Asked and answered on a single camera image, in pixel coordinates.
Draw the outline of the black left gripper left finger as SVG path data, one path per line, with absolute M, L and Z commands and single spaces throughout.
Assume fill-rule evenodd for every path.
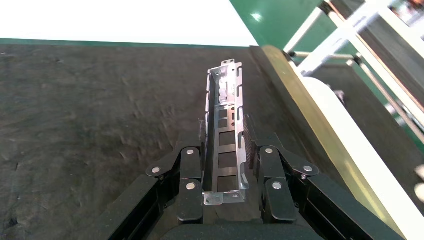
M 94 222 L 96 240 L 145 240 L 164 210 L 180 204 L 181 224 L 203 222 L 202 161 L 206 122 L 182 132 L 175 147 L 150 165 Z

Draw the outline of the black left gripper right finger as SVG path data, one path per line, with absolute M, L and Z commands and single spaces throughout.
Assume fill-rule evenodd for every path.
M 266 224 L 293 225 L 298 218 L 325 240 L 398 240 L 400 235 L 319 169 L 284 148 L 275 133 L 243 119 L 248 166 L 261 191 Z

